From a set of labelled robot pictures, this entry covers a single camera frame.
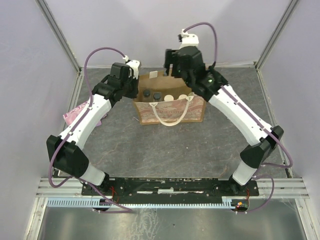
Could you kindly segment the left aluminium frame post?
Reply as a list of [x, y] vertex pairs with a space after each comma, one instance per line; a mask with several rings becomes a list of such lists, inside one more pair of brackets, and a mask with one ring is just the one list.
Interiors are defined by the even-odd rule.
[[35, 0], [37, 6], [41, 10], [43, 16], [45, 17], [48, 25], [50, 26], [53, 34], [55, 35], [56, 39], [58, 40], [62, 50], [66, 54], [68, 60], [70, 61], [72, 67], [75, 69], [76, 72], [81, 71], [81, 67], [76, 60], [74, 53], [72, 52], [62, 30], [60, 29], [59, 25], [57, 24], [55, 17], [50, 10], [50, 7], [46, 0]]

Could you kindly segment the brown canvas tote bag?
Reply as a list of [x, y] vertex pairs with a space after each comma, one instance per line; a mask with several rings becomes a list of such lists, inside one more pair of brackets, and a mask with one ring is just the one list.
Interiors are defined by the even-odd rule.
[[[151, 101], [143, 102], [143, 91], [150, 90]], [[154, 101], [153, 95], [161, 93], [161, 100]], [[173, 127], [179, 123], [202, 122], [205, 114], [206, 101], [195, 94], [182, 78], [165, 76], [163, 71], [151, 71], [139, 76], [138, 95], [133, 104], [141, 125], [162, 124]], [[166, 95], [172, 95], [173, 101], [164, 101]]]

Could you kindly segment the pink printed package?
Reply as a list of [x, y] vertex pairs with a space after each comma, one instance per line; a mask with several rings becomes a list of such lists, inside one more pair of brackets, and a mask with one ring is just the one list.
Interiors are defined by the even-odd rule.
[[89, 104], [89, 101], [85, 101], [80, 105], [73, 108], [71, 111], [63, 114], [63, 119], [65, 123], [70, 126], [72, 122], [77, 118], [77, 116], [85, 109], [85, 107]]

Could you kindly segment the aluminium frame post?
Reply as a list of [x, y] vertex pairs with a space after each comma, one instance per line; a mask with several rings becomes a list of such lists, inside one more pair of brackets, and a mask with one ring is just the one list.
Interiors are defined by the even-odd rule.
[[68, 60], [70, 61], [72, 67], [75, 69], [76, 72], [81, 71], [81, 67], [76, 60], [74, 53], [72, 52], [62, 30], [60, 29], [59, 25], [57, 24], [55, 17], [50, 10], [50, 7], [46, 0], [35, 0], [37, 6], [41, 10], [43, 16], [45, 17], [48, 25], [50, 26], [53, 34], [55, 35], [56, 39], [58, 40], [62, 50], [66, 54]]
[[266, 62], [268, 56], [270, 55], [273, 47], [275, 46], [278, 38], [280, 37], [281, 33], [285, 29], [288, 21], [290, 20], [291, 16], [293, 15], [297, 5], [299, 4], [299, 0], [290, 0], [287, 7], [285, 8], [279, 22], [277, 23], [274, 31], [272, 32], [266, 46], [264, 47], [259, 59], [255, 63], [255, 69], [259, 71], [264, 63]]

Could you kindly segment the short clear glass bottle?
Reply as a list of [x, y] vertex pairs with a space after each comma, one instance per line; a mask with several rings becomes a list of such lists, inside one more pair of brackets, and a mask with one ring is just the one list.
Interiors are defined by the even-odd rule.
[[142, 92], [142, 101], [145, 103], [149, 103], [151, 101], [151, 91], [149, 89], [145, 89]]

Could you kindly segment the tall clear glass bottle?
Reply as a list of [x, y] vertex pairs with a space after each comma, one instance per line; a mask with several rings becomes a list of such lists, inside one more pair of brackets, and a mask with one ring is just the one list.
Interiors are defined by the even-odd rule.
[[162, 93], [161, 92], [155, 92], [153, 94], [153, 100], [155, 102], [159, 102], [161, 100], [161, 98], [162, 98]]

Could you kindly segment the aluminium front rail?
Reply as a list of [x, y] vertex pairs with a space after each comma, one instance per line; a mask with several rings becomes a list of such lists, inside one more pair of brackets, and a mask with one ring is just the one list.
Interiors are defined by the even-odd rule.
[[[82, 187], [80, 181], [70, 179], [63, 186], [53, 188], [47, 178], [42, 178], [35, 196], [37, 198], [81, 198]], [[270, 193], [273, 193], [273, 199], [308, 199], [310, 197], [301, 178], [277, 178], [275, 180], [262, 178], [257, 181], [257, 188], [259, 195], [251, 194], [252, 199], [266, 200]]]

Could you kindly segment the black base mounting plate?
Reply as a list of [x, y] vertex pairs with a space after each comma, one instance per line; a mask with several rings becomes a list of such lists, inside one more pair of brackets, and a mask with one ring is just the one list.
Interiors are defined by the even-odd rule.
[[139, 178], [115, 177], [110, 178], [107, 186], [98, 186], [105, 194], [117, 194], [119, 197], [135, 194], [205, 194], [217, 197], [257, 197], [258, 184], [255, 180], [245, 186], [237, 187], [228, 179], [220, 178]]

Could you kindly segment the yellow-green bottle white cap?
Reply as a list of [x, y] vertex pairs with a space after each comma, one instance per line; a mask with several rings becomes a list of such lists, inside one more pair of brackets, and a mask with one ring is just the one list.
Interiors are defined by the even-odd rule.
[[165, 102], [170, 102], [170, 101], [174, 101], [174, 100], [175, 100], [174, 97], [170, 94], [168, 94], [164, 97]]

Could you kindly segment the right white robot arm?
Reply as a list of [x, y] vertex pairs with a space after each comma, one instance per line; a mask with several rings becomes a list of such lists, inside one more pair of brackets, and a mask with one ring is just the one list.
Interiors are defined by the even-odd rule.
[[166, 49], [164, 68], [166, 75], [183, 79], [196, 95], [221, 111], [246, 139], [248, 145], [240, 153], [241, 162], [228, 184], [233, 195], [241, 195], [247, 190], [247, 183], [260, 165], [279, 145], [284, 130], [259, 118], [240, 99], [214, 64], [205, 66], [202, 53], [197, 47]]

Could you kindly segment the cream bottle white cap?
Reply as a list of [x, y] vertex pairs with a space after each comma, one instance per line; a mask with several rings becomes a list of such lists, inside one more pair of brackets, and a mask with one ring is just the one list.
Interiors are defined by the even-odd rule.
[[187, 98], [187, 97], [188, 97], [187, 95], [181, 94], [181, 95], [178, 97], [178, 99], [179, 99], [179, 100], [182, 100], [182, 99], [185, 99], [185, 98]]

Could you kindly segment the right aluminium frame post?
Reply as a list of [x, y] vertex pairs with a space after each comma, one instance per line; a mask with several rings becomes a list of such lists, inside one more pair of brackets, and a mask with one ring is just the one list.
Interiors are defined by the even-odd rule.
[[272, 32], [266, 46], [264, 47], [259, 59], [255, 63], [255, 69], [259, 71], [264, 63], [266, 62], [268, 56], [270, 55], [273, 47], [275, 46], [278, 38], [280, 37], [281, 33], [285, 29], [288, 21], [290, 20], [291, 16], [293, 15], [297, 5], [299, 4], [299, 0], [290, 0], [287, 7], [285, 8], [279, 22], [277, 23], [274, 31]]

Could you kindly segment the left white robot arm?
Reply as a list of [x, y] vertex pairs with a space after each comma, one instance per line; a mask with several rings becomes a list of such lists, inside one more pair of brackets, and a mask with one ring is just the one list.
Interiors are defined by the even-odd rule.
[[99, 195], [110, 191], [109, 175], [90, 163], [83, 148], [98, 122], [117, 102], [123, 97], [137, 97], [140, 66], [138, 60], [114, 63], [110, 73], [93, 88], [92, 97], [76, 119], [58, 136], [50, 135], [46, 141], [50, 165], [93, 184]]

